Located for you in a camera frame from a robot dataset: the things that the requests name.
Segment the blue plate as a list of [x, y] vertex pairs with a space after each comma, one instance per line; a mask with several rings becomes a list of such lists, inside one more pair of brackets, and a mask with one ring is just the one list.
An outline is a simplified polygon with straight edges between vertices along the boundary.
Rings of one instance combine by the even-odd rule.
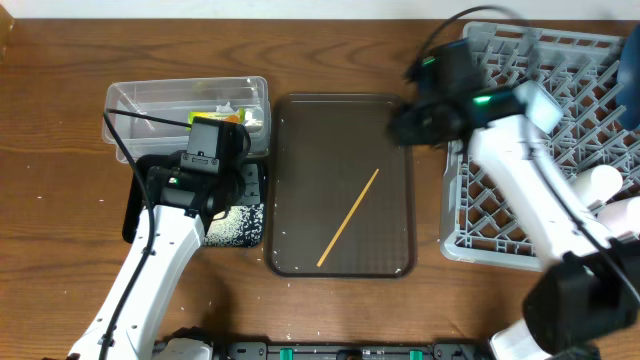
[[625, 40], [617, 71], [617, 84], [622, 89], [616, 95], [616, 104], [625, 107], [618, 120], [628, 131], [639, 129], [639, 43], [640, 29], [636, 25]]

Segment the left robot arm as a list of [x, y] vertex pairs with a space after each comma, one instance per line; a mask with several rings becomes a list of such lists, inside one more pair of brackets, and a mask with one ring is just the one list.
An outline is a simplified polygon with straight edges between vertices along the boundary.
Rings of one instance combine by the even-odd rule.
[[129, 223], [131, 249], [103, 305], [69, 351], [71, 359], [215, 359], [197, 328], [158, 343], [177, 283], [202, 247], [253, 247], [264, 234], [266, 170], [250, 161], [226, 176], [156, 164], [152, 202]]

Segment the white rice pile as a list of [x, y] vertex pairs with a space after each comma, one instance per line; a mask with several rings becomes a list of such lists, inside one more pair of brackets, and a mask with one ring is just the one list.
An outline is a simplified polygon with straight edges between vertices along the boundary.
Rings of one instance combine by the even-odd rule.
[[212, 220], [203, 240], [205, 246], [250, 248], [260, 244], [265, 230], [266, 181], [264, 163], [258, 163], [261, 175], [261, 202], [251, 206], [231, 206]]

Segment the white tissue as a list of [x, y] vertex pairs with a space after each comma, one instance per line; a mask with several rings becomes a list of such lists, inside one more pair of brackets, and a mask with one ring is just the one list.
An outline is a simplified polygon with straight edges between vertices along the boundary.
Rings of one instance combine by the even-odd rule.
[[264, 128], [265, 115], [262, 108], [259, 106], [233, 107], [229, 102], [227, 102], [224, 105], [217, 105], [214, 112], [230, 113], [232, 111], [237, 111], [240, 108], [244, 108], [246, 111], [243, 126], [250, 134], [257, 133]]

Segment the yellow snack wrapper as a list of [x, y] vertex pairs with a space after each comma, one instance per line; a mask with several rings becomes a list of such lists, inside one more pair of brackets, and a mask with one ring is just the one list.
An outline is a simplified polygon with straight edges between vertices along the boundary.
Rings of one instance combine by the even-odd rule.
[[190, 112], [188, 115], [188, 123], [192, 124], [195, 118], [203, 118], [209, 120], [217, 120], [230, 122], [234, 124], [243, 125], [245, 122], [245, 114], [246, 111], [244, 108], [240, 108], [237, 111], [232, 111], [230, 113], [223, 112]]

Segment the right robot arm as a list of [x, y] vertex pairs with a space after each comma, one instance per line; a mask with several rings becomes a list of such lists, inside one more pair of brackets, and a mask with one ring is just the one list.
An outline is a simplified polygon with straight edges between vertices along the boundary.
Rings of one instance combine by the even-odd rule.
[[639, 248], [616, 240], [577, 198], [510, 87], [432, 97], [404, 107], [399, 145], [463, 149], [498, 187], [534, 245], [543, 275], [522, 317], [489, 341], [496, 359], [551, 359], [636, 323]]

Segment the white cup pink inside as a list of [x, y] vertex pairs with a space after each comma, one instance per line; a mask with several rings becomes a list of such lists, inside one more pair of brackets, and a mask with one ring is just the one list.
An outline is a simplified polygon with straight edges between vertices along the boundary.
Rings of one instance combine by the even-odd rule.
[[629, 238], [639, 234], [638, 196], [607, 204], [598, 214], [598, 221], [616, 238]]

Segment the white cup green inside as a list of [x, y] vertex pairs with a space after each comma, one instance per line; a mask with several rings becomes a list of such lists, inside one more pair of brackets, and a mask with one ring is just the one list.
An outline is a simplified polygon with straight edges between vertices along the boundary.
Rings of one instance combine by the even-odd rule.
[[620, 172], [610, 165], [597, 165], [576, 175], [572, 189], [586, 207], [606, 203], [623, 185]]

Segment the light blue bowl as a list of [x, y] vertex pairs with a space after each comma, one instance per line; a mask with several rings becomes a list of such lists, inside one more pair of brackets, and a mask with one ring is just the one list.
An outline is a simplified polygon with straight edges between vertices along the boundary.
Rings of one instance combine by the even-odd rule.
[[525, 105], [526, 116], [546, 134], [550, 134], [563, 117], [559, 103], [536, 81], [516, 86], [514, 94]]

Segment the wooden chopstick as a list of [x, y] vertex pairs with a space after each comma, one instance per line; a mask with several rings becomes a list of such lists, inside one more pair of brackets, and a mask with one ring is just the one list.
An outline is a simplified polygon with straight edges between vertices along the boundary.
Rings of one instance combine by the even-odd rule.
[[324, 262], [326, 261], [327, 257], [329, 256], [329, 254], [331, 253], [333, 247], [335, 246], [335, 244], [337, 243], [339, 237], [341, 236], [341, 234], [344, 232], [345, 228], [347, 227], [347, 225], [349, 224], [351, 218], [353, 217], [354, 213], [357, 211], [358, 207], [360, 206], [361, 202], [363, 201], [364, 197], [367, 195], [370, 187], [372, 186], [373, 182], [375, 181], [375, 179], [377, 178], [378, 174], [379, 174], [380, 169], [377, 168], [374, 170], [374, 172], [372, 173], [371, 177], [369, 178], [369, 180], [367, 181], [367, 183], [365, 184], [365, 186], [363, 187], [363, 189], [361, 190], [361, 192], [359, 193], [358, 197], [356, 198], [356, 200], [354, 201], [353, 205], [351, 206], [351, 208], [349, 209], [348, 213], [346, 214], [346, 216], [344, 217], [343, 221], [341, 222], [340, 226], [338, 227], [337, 231], [335, 232], [335, 234], [333, 235], [333, 237], [331, 238], [331, 241], [329, 242], [329, 244], [327, 245], [327, 247], [325, 248], [324, 252], [322, 253], [322, 255], [320, 256], [319, 260], [316, 262], [316, 267], [320, 268], [322, 267], [322, 265], [324, 264]]

